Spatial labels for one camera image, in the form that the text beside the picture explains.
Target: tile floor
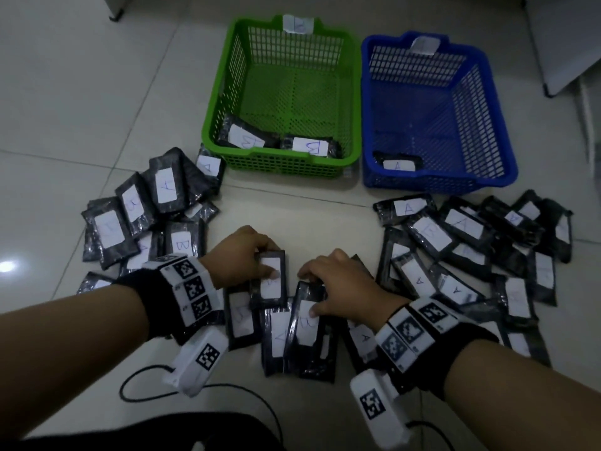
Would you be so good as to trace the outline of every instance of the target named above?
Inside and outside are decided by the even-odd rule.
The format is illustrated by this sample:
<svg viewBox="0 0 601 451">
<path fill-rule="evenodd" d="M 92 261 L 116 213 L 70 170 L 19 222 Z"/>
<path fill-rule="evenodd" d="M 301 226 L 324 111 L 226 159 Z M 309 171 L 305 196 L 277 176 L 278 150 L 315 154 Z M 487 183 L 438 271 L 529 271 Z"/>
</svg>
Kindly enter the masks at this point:
<svg viewBox="0 0 601 451">
<path fill-rule="evenodd" d="M 569 93 L 541 92 L 527 23 L 516 0 L 134 0 L 122 21 L 109 22 L 102 0 L 0 0 L 0 311 L 70 295 L 93 267 L 80 261 L 89 199 L 111 195 L 131 171 L 173 145 L 194 157 L 229 22 L 276 13 L 320 16 L 358 37 L 407 29 L 447 33 L 489 56 L 520 176 L 494 193 L 507 201 L 534 188 L 575 212 L 574 259 L 557 266 L 558 308 L 537 307 L 556 370 L 601 390 L 601 335 L 596 300 L 601 280 L 601 205 L 588 177 L 584 141 Z M 289 253 L 289 275 L 302 262 L 340 246 L 374 271 L 382 230 L 370 206 L 397 196 L 365 189 L 359 171 L 336 181 L 228 171 L 211 225 L 209 247 L 242 224 L 265 231 Z M 144 345 L 34 434 L 129 424 L 175 411 L 235 409 L 273 426 L 254 399 L 207 391 L 129 405 L 117 389 L 132 371 L 168 363 L 170 341 Z M 336 384 L 265 379 L 257 348 L 224 359 L 214 381 L 236 382 L 264 395 L 281 418 L 287 447 L 375 449 L 350 397 L 346 351 Z M 161 391 L 158 374 L 133 383 L 133 394 Z M 457 449 L 483 446 L 429 394 L 403 399 L 410 417 L 432 420 Z M 429 433 L 412 448 L 444 449 Z"/>
</svg>

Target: person's left hand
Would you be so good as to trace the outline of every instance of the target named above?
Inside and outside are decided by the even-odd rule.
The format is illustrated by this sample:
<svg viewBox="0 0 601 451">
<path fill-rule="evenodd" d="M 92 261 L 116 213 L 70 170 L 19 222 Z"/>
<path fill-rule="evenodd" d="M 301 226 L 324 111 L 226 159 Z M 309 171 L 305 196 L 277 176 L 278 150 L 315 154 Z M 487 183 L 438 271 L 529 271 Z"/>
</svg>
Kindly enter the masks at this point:
<svg viewBox="0 0 601 451">
<path fill-rule="evenodd" d="M 269 237 L 247 225 L 219 242 L 200 262 L 211 274 L 215 289 L 227 288 L 255 278 L 278 278 L 278 271 L 259 264 L 255 253 L 279 249 Z"/>
</svg>

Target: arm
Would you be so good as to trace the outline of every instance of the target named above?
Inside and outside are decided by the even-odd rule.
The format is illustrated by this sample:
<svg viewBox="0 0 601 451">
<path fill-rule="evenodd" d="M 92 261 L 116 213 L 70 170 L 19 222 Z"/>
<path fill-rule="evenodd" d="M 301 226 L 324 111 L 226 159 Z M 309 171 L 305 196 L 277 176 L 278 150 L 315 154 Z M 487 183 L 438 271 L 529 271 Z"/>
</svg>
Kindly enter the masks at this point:
<svg viewBox="0 0 601 451">
<path fill-rule="evenodd" d="M 274 242 L 243 227 L 201 259 L 215 288 L 273 271 L 255 251 Z M 112 285 L 0 315 L 0 440 L 24 436 L 148 338 L 138 294 Z"/>
<path fill-rule="evenodd" d="M 305 264 L 328 299 L 311 309 L 363 323 L 377 333 L 408 299 L 384 292 L 346 253 Z M 491 451 L 598 449 L 601 394 L 496 343 L 462 350 L 444 385 L 449 406 Z"/>
</svg>

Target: person's right arm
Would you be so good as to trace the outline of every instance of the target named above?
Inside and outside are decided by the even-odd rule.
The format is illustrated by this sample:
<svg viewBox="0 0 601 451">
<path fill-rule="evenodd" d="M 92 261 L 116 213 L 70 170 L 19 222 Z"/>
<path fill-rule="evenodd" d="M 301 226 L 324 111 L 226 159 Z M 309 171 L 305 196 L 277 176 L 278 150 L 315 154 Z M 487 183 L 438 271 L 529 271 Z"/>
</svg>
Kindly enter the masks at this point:
<svg viewBox="0 0 601 451">
<path fill-rule="evenodd" d="M 320 278 L 328 299 L 311 309 L 363 323 L 377 333 L 408 299 L 383 291 L 342 250 L 306 263 L 299 277 Z M 475 340 L 444 385 L 449 406 L 490 451 L 592 450 L 601 446 L 601 394 L 518 355 Z"/>
</svg>

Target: blue plastic basket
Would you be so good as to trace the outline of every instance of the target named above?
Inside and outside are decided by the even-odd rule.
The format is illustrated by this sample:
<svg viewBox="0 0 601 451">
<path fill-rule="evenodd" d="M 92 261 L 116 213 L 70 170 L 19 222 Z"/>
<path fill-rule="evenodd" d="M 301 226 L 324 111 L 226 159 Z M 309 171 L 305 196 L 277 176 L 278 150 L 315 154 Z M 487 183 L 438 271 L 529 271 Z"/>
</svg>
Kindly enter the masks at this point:
<svg viewBox="0 0 601 451">
<path fill-rule="evenodd" d="M 440 40 L 434 55 L 409 51 L 420 36 Z M 484 52 L 419 32 L 367 37 L 361 52 L 365 186 L 463 195 L 516 180 L 516 160 Z M 419 156 L 423 169 L 384 169 L 374 151 Z"/>
</svg>

